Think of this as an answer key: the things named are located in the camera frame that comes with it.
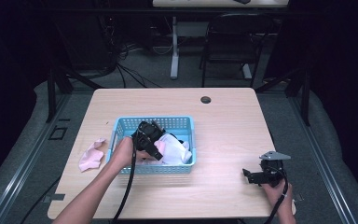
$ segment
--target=pink cloth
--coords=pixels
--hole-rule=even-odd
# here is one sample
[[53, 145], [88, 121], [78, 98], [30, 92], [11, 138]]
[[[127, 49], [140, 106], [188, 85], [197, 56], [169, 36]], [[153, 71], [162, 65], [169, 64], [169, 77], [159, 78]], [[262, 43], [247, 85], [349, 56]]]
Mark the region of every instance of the pink cloth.
[[99, 138], [97, 139], [89, 148], [84, 152], [83, 156], [79, 161], [79, 169], [81, 172], [84, 172], [91, 168], [99, 168], [101, 164], [101, 158], [103, 157], [103, 152], [97, 150], [106, 139]]

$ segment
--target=desk leg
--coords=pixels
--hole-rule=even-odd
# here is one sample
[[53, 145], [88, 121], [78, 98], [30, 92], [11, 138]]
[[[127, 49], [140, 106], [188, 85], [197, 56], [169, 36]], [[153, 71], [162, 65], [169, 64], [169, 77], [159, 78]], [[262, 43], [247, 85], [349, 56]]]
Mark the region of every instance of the desk leg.
[[246, 79], [252, 79], [252, 72], [251, 69], [249, 68], [249, 64], [245, 64], [242, 67], [242, 72], [243, 72], [243, 77]]
[[179, 66], [179, 49], [178, 49], [178, 35], [177, 35], [176, 17], [172, 18], [172, 64], [171, 64], [171, 79], [178, 78]]

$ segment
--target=office chair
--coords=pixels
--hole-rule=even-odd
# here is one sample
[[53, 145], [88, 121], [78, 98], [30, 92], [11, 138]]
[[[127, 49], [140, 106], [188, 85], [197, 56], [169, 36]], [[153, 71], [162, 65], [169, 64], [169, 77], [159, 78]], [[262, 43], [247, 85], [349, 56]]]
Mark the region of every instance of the office chair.
[[240, 69], [247, 63], [254, 64], [252, 88], [264, 39], [273, 26], [273, 19], [266, 15], [226, 13], [213, 18], [208, 24], [200, 60], [202, 87], [205, 86], [208, 62], [239, 63]]

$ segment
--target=desk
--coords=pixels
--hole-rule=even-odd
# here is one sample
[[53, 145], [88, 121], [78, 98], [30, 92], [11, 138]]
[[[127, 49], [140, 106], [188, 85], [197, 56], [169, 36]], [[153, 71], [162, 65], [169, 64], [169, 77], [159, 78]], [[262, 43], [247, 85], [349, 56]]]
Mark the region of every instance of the desk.
[[[248, 4], [242, 4], [233, 0], [153, 0], [153, 7], [271, 7], [271, 8], [285, 8], [289, 0], [251, 0]], [[176, 17], [172, 20], [172, 65], [171, 65], [171, 79], [178, 78], [179, 66], [179, 49], [177, 48], [177, 22]], [[205, 35], [206, 25], [201, 24], [200, 33], [197, 36]], [[244, 71], [244, 74], [249, 74], [249, 69]]]
[[[200, 98], [211, 98], [209, 104]], [[259, 172], [259, 156], [274, 150], [260, 105], [252, 89], [111, 89], [97, 90], [79, 129], [48, 217], [61, 210], [105, 166], [80, 173], [84, 151], [100, 137], [106, 155], [117, 118], [123, 116], [192, 116], [197, 162], [190, 174], [135, 175], [120, 218], [267, 217], [264, 191], [249, 184], [242, 168]], [[128, 175], [119, 175], [105, 193], [94, 218], [112, 218], [120, 205]]]

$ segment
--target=black cable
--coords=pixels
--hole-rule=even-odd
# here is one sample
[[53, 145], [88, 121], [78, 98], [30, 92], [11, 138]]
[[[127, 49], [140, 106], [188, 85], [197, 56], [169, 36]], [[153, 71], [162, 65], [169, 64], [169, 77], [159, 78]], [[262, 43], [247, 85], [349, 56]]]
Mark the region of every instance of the black cable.
[[121, 72], [120, 66], [118, 66], [118, 64], [117, 64], [117, 70], [118, 70], [118, 72], [119, 72], [120, 75], [121, 75], [121, 79], [123, 80], [123, 88], [126, 89], [126, 88], [127, 88], [126, 79], [124, 78], [124, 75], [123, 75], [123, 73]]
[[[139, 126], [138, 126], [138, 129], [136, 130], [136, 138], [138, 138], [138, 132], [139, 132]], [[112, 219], [112, 223], [117, 222], [117, 219], [120, 216], [121, 211], [123, 210], [124, 205], [125, 205], [125, 203], [127, 201], [127, 198], [128, 198], [128, 196], [130, 194], [133, 175], [135, 173], [135, 162], [136, 162], [136, 147], [135, 147], [135, 144], [133, 144], [132, 145], [132, 160], [131, 160], [131, 172], [130, 172], [129, 183], [127, 185], [126, 192], [124, 193], [124, 197], [123, 197], [123, 200], [121, 201], [120, 207], [118, 208], [118, 210], [116, 212], [116, 215]]]
[[128, 67], [125, 67], [124, 65], [122, 65], [122, 64], [120, 64], [120, 63], [117, 64], [117, 67], [120, 67], [121, 69], [123, 69], [123, 70], [124, 70], [125, 72], [127, 72], [132, 78], [134, 78], [135, 81], [137, 81], [141, 86], [143, 86], [143, 87], [145, 87], [145, 88], [147, 88], [147, 86], [145, 85], [145, 80], [146, 80], [147, 82], [152, 83], [153, 85], [155, 85], [155, 86], [157, 86], [157, 87], [159, 87], [159, 88], [162, 88], [161, 86], [159, 86], [159, 84], [157, 84], [157, 83], [155, 83], [155, 82], [153, 82], [153, 81], [147, 79], [146, 77], [141, 76], [141, 75], [140, 75], [138, 72], [136, 72], [135, 70], [132, 70], [132, 69], [130, 69], [130, 68], [128, 68]]
[[118, 58], [121, 60], [121, 61], [124, 61], [126, 60], [127, 56], [129, 56], [129, 47], [127, 44], [122, 44], [124, 46], [124, 49], [121, 49], [121, 52], [118, 54]]
[[54, 183], [52, 183], [50, 185], [50, 187], [48, 187], [48, 189], [42, 194], [42, 196], [40, 196], [36, 202], [34, 203], [34, 205], [32, 205], [32, 207], [28, 210], [27, 214], [25, 214], [24, 218], [22, 219], [22, 221], [20, 222], [20, 224], [24, 223], [25, 219], [27, 219], [27, 217], [31, 214], [31, 212], [34, 210], [34, 208], [39, 204], [39, 202], [43, 199], [43, 197], [45, 197], [45, 195], [54, 187], [54, 185], [57, 184], [57, 182], [59, 182], [61, 179], [61, 176], [59, 176]]
[[275, 206], [274, 206], [274, 208], [272, 209], [272, 212], [271, 212], [271, 214], [269, 215], [269, 218], [267, 219], [267, 221], [265, 222], [265, 224], [271, 223], [272, 219], [275, 217], [275, 214], [276, 214], [277, 211], [278, 211], [279, 206], [281, 205], [281, 203], [283, 202], [284, 198], [286, 197], [287, 190], [289, 189], [289, 182], [287, 181], [286, 172], [285, 172], [284, 170], [283, 170], [283, 171], [277, 170], [277, 169], [275, 169], [274, 167], [271, 167], [271, 166], [269, 166], [268, 168], [275, 170], [276, 172], [280, 173], [280, 174], [283, 176], [283, 179], [284, 179], [284, 187], [283, 187], [283, 192], [282, 192], [281, 197], [280, 197], [280, 198], [278, 199], [278, 201], [275, 203]]

